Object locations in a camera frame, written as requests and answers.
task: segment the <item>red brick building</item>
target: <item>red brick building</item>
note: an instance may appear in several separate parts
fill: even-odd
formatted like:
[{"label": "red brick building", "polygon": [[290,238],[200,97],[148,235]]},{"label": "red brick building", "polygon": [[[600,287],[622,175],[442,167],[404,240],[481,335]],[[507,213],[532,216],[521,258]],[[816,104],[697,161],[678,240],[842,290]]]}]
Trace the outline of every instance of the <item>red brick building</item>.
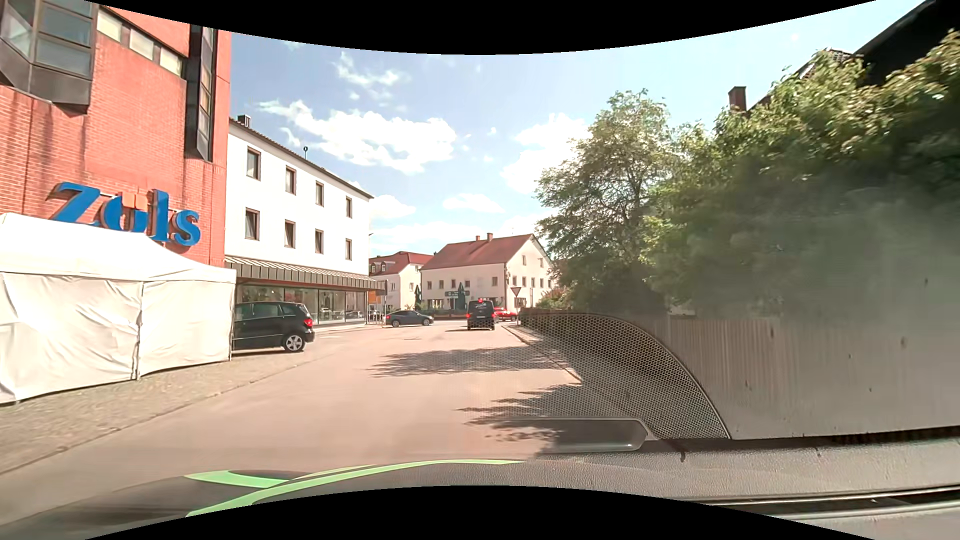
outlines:
[{"label": "red brick building", "polygon": [[74,183],[124,194],[130,220],[158,189],[199,214],[199,242],[169,249],[223,266],[230,33],[83,0],[0,10],[0,212],[51,218]]}]

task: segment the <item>white building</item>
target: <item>white building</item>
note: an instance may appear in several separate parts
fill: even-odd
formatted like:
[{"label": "white building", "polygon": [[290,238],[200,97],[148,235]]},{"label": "white building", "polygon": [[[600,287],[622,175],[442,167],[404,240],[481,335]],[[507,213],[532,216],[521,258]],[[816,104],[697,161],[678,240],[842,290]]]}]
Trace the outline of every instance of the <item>white building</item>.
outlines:
[{"label": "white building", "polygon": [[300,302],[318,324],[362,318],[378,288],[367,275],[373,196],[250,120],[231,118],[227,141],[224,249],[237,302]]},{"label": "white building", "polygon": [[461,285],[467,302],[489,298],[498,306],[530,307],[553,287],[552,268],[534,235],[487,233],[444,246],[420,269],[420,288],[428,307],[454,309]]},{"label": "white building", "polygon": [[420,286],[420,269],[430,262],[432,255],[397,252],[370,259],[370,277],[387,282],[386,294],[377,298],[378,306],[389,313],[397,309],[413,309]]}]

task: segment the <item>red tiled roof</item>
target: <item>red tiled roof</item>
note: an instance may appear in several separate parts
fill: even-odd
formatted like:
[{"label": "red tiled roof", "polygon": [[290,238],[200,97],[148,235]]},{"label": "red tiled roof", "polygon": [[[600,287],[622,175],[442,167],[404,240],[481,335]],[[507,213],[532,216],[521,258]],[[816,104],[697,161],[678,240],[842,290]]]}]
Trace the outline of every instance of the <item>red tiled roof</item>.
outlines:
[{"label": "red tiled roof", "polygon": [[481,238],[469,242],[446,244],[430,262],[423,265],[421,270],[507,262],[531,237],[533,237],[532,234],[521,234],[492,240]]},{"label": "red tiled roof", "polygon": [[[423,253],[410,253],[406,251],[398,251],[393,255],[387,255],[384,257],[371,257],[370,264],[376,263],[376,270],[370,272],[371,276],[386,276],[387,274],[399,274],[401,270],[407,267],[409,264],[426,264],[430,262],[430,259],[433,258],[432,255],[427,255]],[[380,271],[381,262],[390,262],[387,264],[387,271]]]}]

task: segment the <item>tree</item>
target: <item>tree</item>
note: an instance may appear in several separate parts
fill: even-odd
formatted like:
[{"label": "tree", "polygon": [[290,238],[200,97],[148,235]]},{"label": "tree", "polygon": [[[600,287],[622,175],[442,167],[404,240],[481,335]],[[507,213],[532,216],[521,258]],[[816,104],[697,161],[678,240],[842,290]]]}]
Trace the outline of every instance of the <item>tree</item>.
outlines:
[{"label": "tree", "polygon": [[551,256],[565,259],[561,285],[573,307],[603,312],[662,311],[662,297],[644,282],[646,241],[637,234],[651,215],[651,193],[683,160],[683,129],[668,124],[666,106],[640,92],[617,92],[597,114],[574,157],[543,171],[536,192],[556,210],[539,221]]},{"label": "tree", "polygon": [[680,137],[684,159],[635,228],[647,281],[674,303],[862,320],[918,306],[917,283],[956,282],[958,35],[883,86],[859,84],[859,61],[814,65],[766,106]]}]

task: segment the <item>black hatchback car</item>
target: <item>black hatchback car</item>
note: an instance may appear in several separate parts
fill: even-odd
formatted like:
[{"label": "black hatchback car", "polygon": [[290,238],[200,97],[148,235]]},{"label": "black hatchback car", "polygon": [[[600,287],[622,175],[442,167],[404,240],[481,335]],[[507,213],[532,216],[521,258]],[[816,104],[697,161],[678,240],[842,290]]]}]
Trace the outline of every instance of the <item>black hatchback car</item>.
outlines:
[{"label": "black hatchback car", "polygon": [[303,304],[245,302],[233,309],[235,350],[282,347],[298,353],[313,337],[313,317]]},{"label": "black hatchback car", "polygon": [[384,317],[383,324],[390,325],[394,328],[400,325],[421,325],[428,327],[433,324],[433,317],[424,315],[413,309],[401,309]]},{"label": "black hatchback car", "polygon": [[467,304],[467,330],[475,328],[496,328],[496,315],[493,313],[493,301],[471,300]]}]

